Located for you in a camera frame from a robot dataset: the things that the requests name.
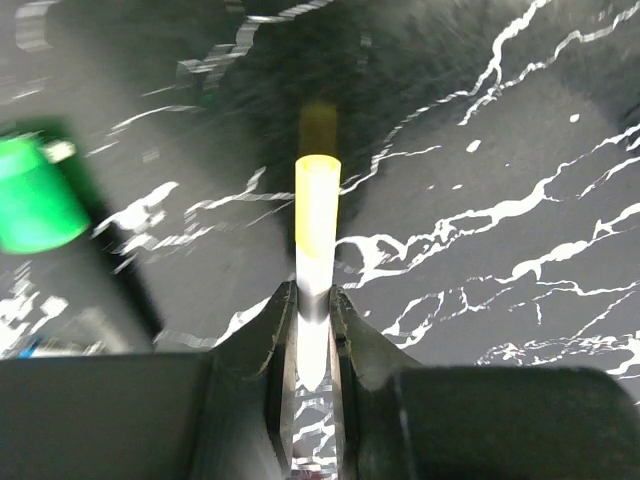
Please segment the black plastic part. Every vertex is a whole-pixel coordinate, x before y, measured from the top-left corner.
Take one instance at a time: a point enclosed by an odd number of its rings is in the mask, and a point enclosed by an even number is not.
[[[284,479],[296,289],[209,353],[0,362],[0,479]]]
[[[420,367],[340,288],[331,315],[340,480],[640,478],[638,412],[605,373]]]

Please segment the green object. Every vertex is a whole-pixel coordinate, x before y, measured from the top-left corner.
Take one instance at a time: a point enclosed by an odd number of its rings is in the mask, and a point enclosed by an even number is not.
[[[0,249],[29,254],[61,247],[91,222],[34,138],[0,140]]]

